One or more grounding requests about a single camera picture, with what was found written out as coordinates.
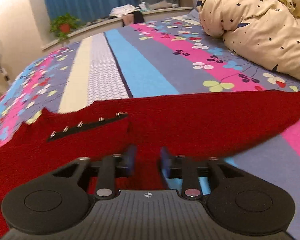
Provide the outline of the red knit sweater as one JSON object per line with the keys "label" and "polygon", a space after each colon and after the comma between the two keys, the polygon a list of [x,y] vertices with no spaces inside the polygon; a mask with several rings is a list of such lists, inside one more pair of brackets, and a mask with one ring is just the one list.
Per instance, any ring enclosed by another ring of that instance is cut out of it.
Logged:
{"label": "red knit sweater", "polygon": [[[133,176],[121,189],[160,190],[160,150],[228,157],[283,132],[300,119],[300,92],[259,90],[96,101],[79,111],[43,109],[0,146],[0,206],[19,185],[78,158],[100,160],[135,145]],[[7,225],[0,208],[0,237]]]}

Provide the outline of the white clothes pile on sill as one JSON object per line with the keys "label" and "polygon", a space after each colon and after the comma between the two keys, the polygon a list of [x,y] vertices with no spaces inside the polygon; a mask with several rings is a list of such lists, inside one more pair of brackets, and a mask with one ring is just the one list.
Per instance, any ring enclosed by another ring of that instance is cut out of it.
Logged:
{"label": "white clothes pile on sill", "polygon": [[130,14],[131,12],[134,12],[136,10],[136,7],[134,7],[131,4],[126,4],[120,7],[114,7],[111,9],[109,17],[122,17],[127,14]]}

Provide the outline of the floral striped bed sheet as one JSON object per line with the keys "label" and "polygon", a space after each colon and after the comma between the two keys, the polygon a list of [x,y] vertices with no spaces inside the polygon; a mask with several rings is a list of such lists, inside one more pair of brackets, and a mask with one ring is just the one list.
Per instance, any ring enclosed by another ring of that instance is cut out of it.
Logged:
{"label": "floral striped bed sheet", "polygon": [[243,143],[249,132],[273,128],[272,118],[296,103],[265,90],[300,92],[300,82],[229,52],[219,40],[182,17],[139,23],[87,37],[27,66],[0,102],[0,201],[14,185],[72,158],[38,147],[51,123],[82,114],[96,118],[106,100],[209,93],[196,113],[213,128],[177,131],[194,142]]}

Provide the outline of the potted green plant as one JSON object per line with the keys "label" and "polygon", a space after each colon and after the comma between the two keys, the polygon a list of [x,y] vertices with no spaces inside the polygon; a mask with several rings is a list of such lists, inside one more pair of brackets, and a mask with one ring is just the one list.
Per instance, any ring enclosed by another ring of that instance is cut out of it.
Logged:
{"label": "potted green plant", "polygon": [[77,30],[81,26],[81,20],[75,16],[66,13],[58,16],[50,22],[50,33],[52,33],[59,42],[65,41],[69,38],[69,34]]}

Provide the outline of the cream star-print duvet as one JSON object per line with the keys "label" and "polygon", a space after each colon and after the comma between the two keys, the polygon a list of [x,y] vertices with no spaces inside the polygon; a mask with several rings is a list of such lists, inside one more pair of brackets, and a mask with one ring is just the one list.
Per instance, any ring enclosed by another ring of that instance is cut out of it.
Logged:
{"label": "cream star-print duvet", "polygon": [[300,0],[197,0],[197,10],[230,51],[300,80]]}

